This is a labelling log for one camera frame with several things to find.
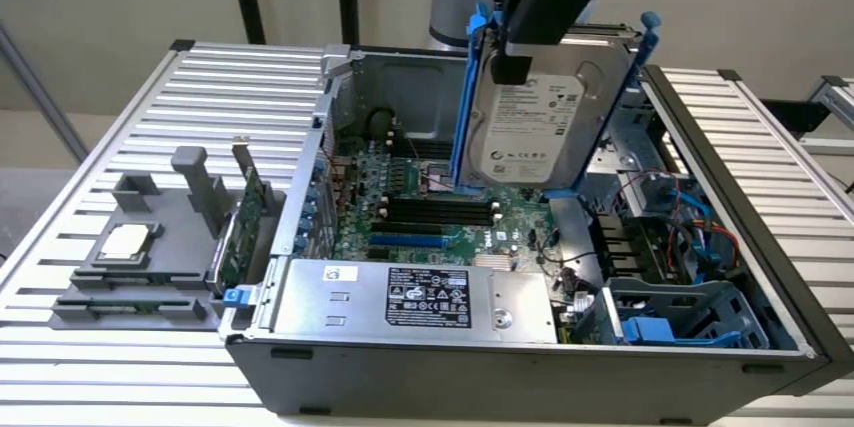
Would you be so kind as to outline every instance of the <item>white wall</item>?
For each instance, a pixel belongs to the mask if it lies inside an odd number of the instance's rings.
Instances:
[[[272,43],[340,41],[338,0],[260,0]],[[799,98],[854,74],[849,0],[600,0],[594,20],[664,18],[654,61],[733,68],[765,96]],[[426,45],[430,0],[361,0],[362,42]],[[118,113],[175,38],[243,42],[237,0],[0,0],[0,17],[58,104]],[[31,108],[0,67],[0,108]]]

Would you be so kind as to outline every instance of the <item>green circuit board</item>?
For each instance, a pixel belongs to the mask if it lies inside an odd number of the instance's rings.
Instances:
[[[510,256],[518,271],[541,271],[537,252],[529,247],[529,232],[542,242],[554,229],[549,204],[541,192],[514,187],[492,187],[478,195],[452,192],[448,161],[392,157],[381,148],[365,148],[348,157],[348,168],[340,165],[340,229],[336,259],[372,261],[369,251],[372,224],[380,215],[384,195],[401,199],[498,202],[501,218],[492,226],[442,225],[444,248],[384,246],[397,263],[476,265],[480,255]]]

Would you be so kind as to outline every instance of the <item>sticker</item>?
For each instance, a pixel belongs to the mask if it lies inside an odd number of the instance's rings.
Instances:
[[[389,269],[386,322],[402,327],[472,328],[469,272]]]
[[[552,177],[585,87],[568,75],[532,75],[501,85],[490,115],[481,171],[502,182]]]
[[[356,282],[360,267],[356,265],[328,265],[324,269],[324,280],[329,282]]]

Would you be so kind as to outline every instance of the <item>motherboard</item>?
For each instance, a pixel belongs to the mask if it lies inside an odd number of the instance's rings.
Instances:
[[[542,192],[489,187],[454,192],[448,159],[436,149],[394,149],[378,142],[333,159],[340,230],[334,258],[472,265],[541,272],[538,244],[554,255],[549,203]]]

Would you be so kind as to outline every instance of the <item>power supply label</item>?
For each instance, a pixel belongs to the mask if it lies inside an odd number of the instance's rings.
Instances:
[[[529,76],[501,85],[489,115],[481,171],[501,182],[546,182],[585,95],[574,76]]]
[[[402,327],[472,328],[469,272],[389,269],[386,322]]]

